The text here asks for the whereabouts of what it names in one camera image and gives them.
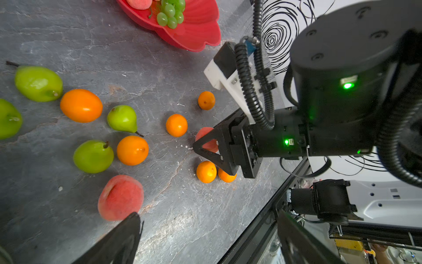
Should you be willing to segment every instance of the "screw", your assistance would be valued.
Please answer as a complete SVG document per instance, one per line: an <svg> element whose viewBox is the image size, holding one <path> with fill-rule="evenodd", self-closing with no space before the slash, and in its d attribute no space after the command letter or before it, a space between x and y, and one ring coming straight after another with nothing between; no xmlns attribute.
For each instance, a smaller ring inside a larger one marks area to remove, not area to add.
<svg viewBox="0 0 422 264"><path fill-rule="evenodd" d="M371 8L369 6L362 7L361 9L356 11L357 18L359 18L359 19L363 18L363 14L366 13L367 11L369 11L369 10L371 10Z"/></svg>
<svg viewBox="0 0 422 264"><path fill-rule="evenodd" d="M377 32L372 33L369 38L374 39L374 38L385 38L387 37L388 32L386 30L380 30Z"/></svg>
<svg viewBox="0 0 422 264"><path fill-rule="evenodd" d="M322 59L323 57L324 57L324 54L317 53L314 56L312 56L311 60L319 60L319 59Z"/></svg>
<svg viewBox="0 0 422 264"><path fill-rule="evenodd" d="M306 34L306 36L307 36L307 37L309 37L309 36L315 35L316 33L317 33L317 31L314 29L314 30L309 31L309 32Z"/></svg>

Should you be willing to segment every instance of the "green led light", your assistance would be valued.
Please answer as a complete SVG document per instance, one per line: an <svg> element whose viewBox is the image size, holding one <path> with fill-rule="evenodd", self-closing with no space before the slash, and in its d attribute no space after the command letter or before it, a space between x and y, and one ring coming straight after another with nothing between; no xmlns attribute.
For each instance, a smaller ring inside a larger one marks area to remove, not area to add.
<svg viewBox="0 0 422 264"><path fill-rule="evenodd" d="M344 88L345 90L350 89L350 88L353 88L353 87L354 87L354 83L351 83L351 82L345 83L345 84L343 85L343 88Z"/></svg>

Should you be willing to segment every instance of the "orange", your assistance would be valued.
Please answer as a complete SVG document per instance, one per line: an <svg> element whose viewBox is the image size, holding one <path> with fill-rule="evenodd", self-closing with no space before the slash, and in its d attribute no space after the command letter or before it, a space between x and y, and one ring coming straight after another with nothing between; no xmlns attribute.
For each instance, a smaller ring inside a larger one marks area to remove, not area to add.
<svg viewBox="0 0 422 264"><path fill-rule="evenodd" d="M226 173L225 171L223 171L221 168L218 169L218 177L220 177L220 179L222 179L225 182L232 182L236 179L236 176L232 176L229 175L228 173Z"/></svg>
<svg viewBox="0 0 422 264"><path fill-rule="evenodd" d="M210 161L201 162L196 168L196 176L203 183L212 182L217 176L217 169L214 163Z"/></svg>
<svg viewBox="0 0 422 264"><path fill-rule="evenodd" d="M167 129L167 132L178 138L183 136L187 131L187 121L186 118L184 118L180 114L173 114L165 123L165 128Z"/></svg>
<svg viewBox="0 0 422 264"><path fill-rule="evenodd" d="M63 95L60 109L71 120L79 123L92 122L103 112L103 103L94 93L73 89Z"/></svg>
<svg viewBox="0 0 422 264"><path fill-rule="evenodd" d="M117 145L117 157L126 165L138 165L148 156L148 143L138 136L127 136Z"/></svg>
<svg viewBox="0 0 422 264"><path fill-rule="evenodd" d="M215 97L211 92L202 92L198 97L199 107L203 110L210 110L215 105Z"/></svg>

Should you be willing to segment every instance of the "red bowl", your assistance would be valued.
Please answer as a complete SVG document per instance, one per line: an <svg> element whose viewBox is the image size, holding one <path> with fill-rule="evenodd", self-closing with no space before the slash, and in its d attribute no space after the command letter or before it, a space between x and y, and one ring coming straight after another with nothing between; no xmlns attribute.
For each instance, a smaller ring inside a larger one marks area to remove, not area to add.
<svg viewBox="0 0 422 264"><path fill-rule="evenodd" d="M215 0L186 0L184 21L177 25L176 29L158 25L156 12L149 19L149 9L133 9L126 0L117 2L133 21L146 29L154 30L163 40L177 48L200 52L205 48L205 44L220 44L221 32L217 23L219 11ZM153 10L159 3L152 1Z"/></svg>

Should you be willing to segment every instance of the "spiral pattern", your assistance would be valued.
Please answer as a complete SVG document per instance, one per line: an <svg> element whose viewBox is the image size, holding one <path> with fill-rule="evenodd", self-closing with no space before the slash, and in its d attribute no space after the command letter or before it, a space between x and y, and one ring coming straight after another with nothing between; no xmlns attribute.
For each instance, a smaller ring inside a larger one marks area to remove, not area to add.
<svg viewBox="0 0 422 264"><path fill-rule="evenodd" d="M276 75L287 70L293 40L313 21L315 16L312 0L264 1L262 41Z"/></svg>

